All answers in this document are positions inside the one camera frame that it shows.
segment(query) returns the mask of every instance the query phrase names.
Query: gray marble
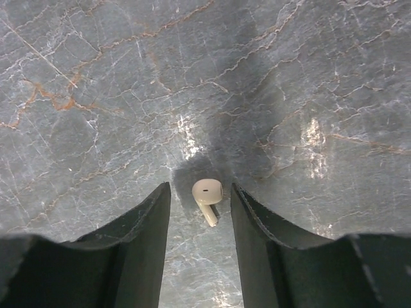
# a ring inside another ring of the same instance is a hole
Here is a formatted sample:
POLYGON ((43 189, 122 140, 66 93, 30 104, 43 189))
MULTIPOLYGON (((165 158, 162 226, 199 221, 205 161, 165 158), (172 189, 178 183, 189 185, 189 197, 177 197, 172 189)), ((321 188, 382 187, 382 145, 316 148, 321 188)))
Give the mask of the gray marble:
POLYGON ((235 180, 298 225, 411 230, 409 0, 5 0, 0 231, 75 239, 173 189, 160 307, 242 307, 235 180))

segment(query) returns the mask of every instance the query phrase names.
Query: wireless earbud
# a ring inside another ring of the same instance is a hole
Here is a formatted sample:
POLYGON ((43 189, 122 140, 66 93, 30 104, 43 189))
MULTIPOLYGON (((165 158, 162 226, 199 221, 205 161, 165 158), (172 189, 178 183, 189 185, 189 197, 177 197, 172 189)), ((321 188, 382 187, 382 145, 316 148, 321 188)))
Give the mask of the wireless earbud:
POLYGON ((194 184, 192 193, 204 214, 205 220, 211 227, 217 225, 217 217, 210 205, 216 204, 223 199, 223 185, 218 180, 204 178, 194 184))

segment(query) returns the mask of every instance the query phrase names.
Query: earbud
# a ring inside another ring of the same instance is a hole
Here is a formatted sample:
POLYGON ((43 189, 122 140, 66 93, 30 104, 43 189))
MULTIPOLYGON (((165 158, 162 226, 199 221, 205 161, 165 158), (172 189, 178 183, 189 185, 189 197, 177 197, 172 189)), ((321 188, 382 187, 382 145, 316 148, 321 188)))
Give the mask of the earbud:
POLYGON ((218 180, 204 178, 194 184, 192 193, 204 214, 205 220, 211 227, 217 225, 217 217, 210 205, 216 204, 223 199, 223 185, 218 180))

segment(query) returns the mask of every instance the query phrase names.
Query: stone floor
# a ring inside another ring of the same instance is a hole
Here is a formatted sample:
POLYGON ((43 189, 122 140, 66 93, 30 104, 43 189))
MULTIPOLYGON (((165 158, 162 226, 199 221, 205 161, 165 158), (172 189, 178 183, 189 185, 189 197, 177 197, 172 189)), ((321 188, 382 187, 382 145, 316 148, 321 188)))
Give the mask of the stone floor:
POLYGON ((234 308, 232 181, 324 236, 411 230, 408 0, 5 0, 0 33, 3 233, 76 239, 170 181, 160 307, 234 308))

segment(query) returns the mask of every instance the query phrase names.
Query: earbud stem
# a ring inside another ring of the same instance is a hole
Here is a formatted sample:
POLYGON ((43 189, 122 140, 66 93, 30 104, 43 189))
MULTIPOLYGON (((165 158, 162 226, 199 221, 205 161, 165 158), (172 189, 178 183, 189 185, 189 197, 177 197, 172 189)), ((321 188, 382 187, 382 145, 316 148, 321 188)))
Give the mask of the earbud stem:
POLYGON ((199 202, 197 202, 197 204, 198 204, 198 207, 200 207, 200 210, 203 212, 205 220, 207 220, 210 227, 215 227, 217 225, 218 219, 216 215, 214 214, 210 205, 204 205, 199 202))

